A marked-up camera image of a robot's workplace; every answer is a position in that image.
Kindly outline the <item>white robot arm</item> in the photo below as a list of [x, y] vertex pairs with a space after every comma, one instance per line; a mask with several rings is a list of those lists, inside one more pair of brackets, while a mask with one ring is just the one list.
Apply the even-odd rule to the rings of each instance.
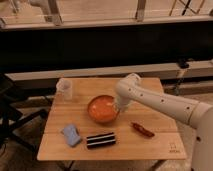
[[140, 76], [135, 73], [120, 79], [115, 92], [119, 110], [136, 101], [195, 129], [191, 171], [213, 171], [212, 104], [142, 88]]

